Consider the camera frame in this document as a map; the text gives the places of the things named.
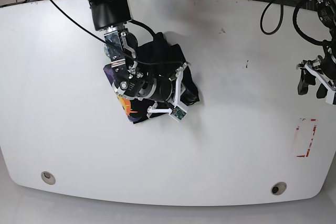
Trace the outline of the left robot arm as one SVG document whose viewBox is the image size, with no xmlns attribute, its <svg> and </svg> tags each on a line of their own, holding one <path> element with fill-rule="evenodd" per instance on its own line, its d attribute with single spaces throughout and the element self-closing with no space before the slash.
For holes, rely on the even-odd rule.
<svg viewBox="0 0 336 224">
<path fill-rule="evenodd" d="M 316 1 L 319 20 L 329 29 L 330 40 L 316 40 L 305 34 L 299 27 L 297 17 L 299 10 L 307 3 Z M 305 41 L 322 47 L 324 55 L 318 55 L 314 60 L 303 60 L 297 64 L 296 69 L 301 71 L 297 92 L 306 95 L 309 86 L 316 85 L 319 80 L 320 86 L 316 92 L 318 99 L 335 105 L 335 0 L 300 0 L 292 13 L 292 23 L 297 34 Z"/>
</svg>

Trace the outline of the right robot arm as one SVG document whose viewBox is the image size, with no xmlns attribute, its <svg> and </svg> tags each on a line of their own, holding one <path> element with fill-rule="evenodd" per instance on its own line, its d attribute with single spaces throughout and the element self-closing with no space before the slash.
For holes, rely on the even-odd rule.
<svg viewBox="0 0 336 224">
<path fill-rule="evenodd" d="M 110 59 L 103 70 L 129 120 L 138 123 L 161 114 L 177 121 L 185 117 L 200 98 L 181 47 L 152 30 L 152 40 L 139 45 L 126 25 L 147 25 L 133 19 L 128 0 L 88 2 L 95 30 L 104 32 L 102 42 Z"/>
</svg>

